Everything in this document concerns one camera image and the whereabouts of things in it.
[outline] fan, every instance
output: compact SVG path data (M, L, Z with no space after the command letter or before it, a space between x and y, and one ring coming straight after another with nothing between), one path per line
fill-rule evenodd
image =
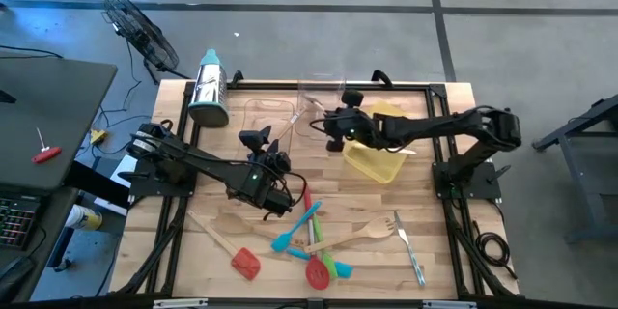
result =
M179 62L178 55L163 37L161 29L139 11L137 6L129 0L105 0L103 6L107 15L106 21L114 26L116 34L127 39L144 56L144 67L148 70L154 84L158 85L158 81L148 62L159 71L191 79L174 71Z

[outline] gray floor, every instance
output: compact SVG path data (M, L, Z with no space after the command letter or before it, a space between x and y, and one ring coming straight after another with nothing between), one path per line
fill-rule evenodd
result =
M431 5L431 0L134 0L253 4ZM617 0L442 0L445 6L612 8ZM229 71L247 78L298 78L309 73L366 79L373 69L395 80L444 81L431 14L325 14L162 12L147 16L174 45L179 71L192 75L208 47ZM506 228L520 289L531 298L618 305L618 243L570 246L562 236L582 226L580 202L562 154L536 154L529 143L582 113L599 98L616 94L618 17L445 17L458 81L471 82L479 104L510 106L520 116L525 146L500 154L513 169L501 179ZM0 13L0 42L50 49L68 58L119 67L103 104L118 108L132 85L126 44L95 10L9 9ZM126 114L149 115L156 87L136 57L144 80ZM159 74L160 77L173 78ZM104 146L120 148L140 120L112 129ZM92 162L90 153L79 158ZM84 258L104 240L76 241ZM37 299L92 295L108 263L77 268L62 281L80 281L79 293L38 292Z

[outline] knife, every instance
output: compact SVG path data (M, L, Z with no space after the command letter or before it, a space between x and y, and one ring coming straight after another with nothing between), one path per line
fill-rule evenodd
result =
M414 271L416 271L416 278L418 278L418 283L421 286L425 286L425 277L423 276L423 272L421 271L421 267L418 266L418 262L416 261L416 256L414 256L414 251L412 251L412 246L409 244L409 240L407 239L406 231L404 230L404 224L402 224L402 220L399 219L399 214L395 211L395 222L397 223L397 233L399 234L399 238L401 238L407 246L407 253L409 254L410 259L412 260L412 264L414 265Z

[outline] wooden table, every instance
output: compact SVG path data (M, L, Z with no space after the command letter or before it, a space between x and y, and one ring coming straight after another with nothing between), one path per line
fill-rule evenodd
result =
M154 122L179 118L184 84L184 81L161 82L154 107ZM451 112L462 112L474 106L470 84L447 83L446 89ZM406 111L409 117L427 117L425 98L420 93L379 91L364 94L363 108L385 99ZM203 128L199 147L224 158L246 155L248 150L240 147L237 134L245 122L245 105L252 99L261 98L281 100L289 104L279 107L280 111L268 111L264 114L260 114L261 111L256 109L248 110L247 118L252 120L246 121L249 125L261 126L274 118L288 117L290 105L296 106L297 91L231 91L228 101L230 124L222 129ZM332 104L330 99L323 102L326 108L335 105L335 100ZM189 118L185 141L188 141L191 127ZM474 142L473 138L458 136L460 153ZM327 152L324 144L325 138L317 132L309 132L306 126L299 126L292 135L290 150L293 170L307 179L314 192L314 201L323 201L318 215L323 225L324 237L329 239L351 232L373 218L392 216L393 211L397 211L404 222L427 285L423 288L418 285L406 246L397 234L385 239L353 240L334 247L331 255L335 260L349 263L355 269L351 279L334 280L325 291L313 290L307 284L305 262L287 254L273 252L268 239L252 235L224 235L236 247L247 247L260 259L262 270L254 281L249 282L231 268L230 256L223 248L188 217L184 225L174 297L457 297L444 213L441 203L435 197L431 177L430 166L435 161L431 141L418 140L409 146L416 150L418 155L409 156L395 181L388 185L367 178L347 164L341 154ZM288 180L293 195L297 196L301 188L300 181L292 177ZM151 251L161 201L159 197L143 199L129 212L114 268L111 291L122 287ZM204 175L198 178L189 208L200 215L203 221L215 218L219 211L233 211L254 223L265 224L278 233L291 228L304 213L300 204L281 219L271 217L267 222L262 222L265 211L236 200L228 200L223 184ZM469 209L472 219L478 222L482 231L491 231L506 237L494 206L485 201L471 200ZM306 229L299 230L296 235L306 239ZM466 285L472 289L469 261L461 248L460 250ZM159 286L165 274L167 252L161 260L157 282ZM518 291L517 283L504 268L492 267L492 271L509 290L515 293Z

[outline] yellow object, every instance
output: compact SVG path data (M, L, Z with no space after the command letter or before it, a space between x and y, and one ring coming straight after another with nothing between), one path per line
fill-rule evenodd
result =
M377 102L368 112L369 116L380 113L391 116L405 116L406 113L384 101ZM347 163L379 183L392 182L406 161L406 154L392 154L355 146L356 141L346 141L343 155Z
M105 130L90 130L90 143L92 145L100 144L103 142L105 137L107 136L107 131Z

